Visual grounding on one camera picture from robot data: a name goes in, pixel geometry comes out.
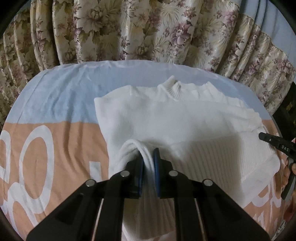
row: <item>hand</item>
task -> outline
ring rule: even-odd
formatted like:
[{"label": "hand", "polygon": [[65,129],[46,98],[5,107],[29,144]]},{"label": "hand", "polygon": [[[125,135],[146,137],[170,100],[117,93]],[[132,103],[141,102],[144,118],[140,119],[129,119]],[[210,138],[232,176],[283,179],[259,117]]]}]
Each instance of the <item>hand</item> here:
[{"label": "hand", "polygon": [[[290,169],[288,167],[288,160],[286,160],[285,164],[286,164],[286,166],[284,168],[284,175],[283,175],[283,178],[281,180],[281,186],[283,188],[288,184],[288,178],[289,178],[289,175],[290,175]],[[292,172],[296,175],[296,164],[293,164]]]}]

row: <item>white sweater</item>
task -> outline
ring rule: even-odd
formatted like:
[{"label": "white sweater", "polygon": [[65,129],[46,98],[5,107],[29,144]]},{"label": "white sweater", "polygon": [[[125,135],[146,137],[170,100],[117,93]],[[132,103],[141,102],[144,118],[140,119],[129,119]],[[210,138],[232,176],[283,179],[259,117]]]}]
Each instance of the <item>white sweater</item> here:
[{"label": "white sweater", "polygon": [[172,76],[156,88],[125,86],[95,98],[107,143],[109,177],[124,169],[137,151],[145,162],[143,194],[126,200],[123,231],[142,240],[175,229],[172,200],[156,196],[152,151],[196,181],[210,178],[245,207],[279,170],[275,151],[259,140],[259,114],[211,83],[183,84]]}]

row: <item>ribbed knit texture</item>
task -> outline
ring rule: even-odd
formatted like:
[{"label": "ribbed knit texture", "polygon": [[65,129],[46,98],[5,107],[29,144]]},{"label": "ribbed knit texture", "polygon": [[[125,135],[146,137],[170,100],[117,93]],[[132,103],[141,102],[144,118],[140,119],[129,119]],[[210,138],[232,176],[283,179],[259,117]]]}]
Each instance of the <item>ribbed knit texture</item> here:
[{"label": "ribbed knit texture", "polygon": [[258,138],[265,132],[259,115],[210,83],[195,86],[171,77],[156,88],[125,86],[96,98],[95,107],[109,177],[138,150],[144,158],[142,197],[125,201],[123,231],[129,241],[175,229],[173,201],[156,196],[155,147],[176,170],[196,181],[211,178],[242,207],[279,169],[274,150]]}]

